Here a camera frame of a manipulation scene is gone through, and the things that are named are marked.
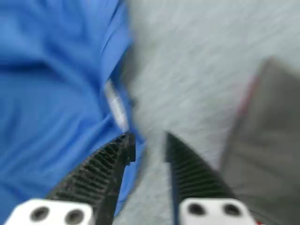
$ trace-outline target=gray carpet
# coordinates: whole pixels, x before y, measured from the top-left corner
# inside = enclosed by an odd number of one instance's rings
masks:
[[[299,67],[298,0],[130,0],[136,44],[124,71],[148,147],[115,225],[172,224],[164,130],[218,168],[247,84],[270,56]]]

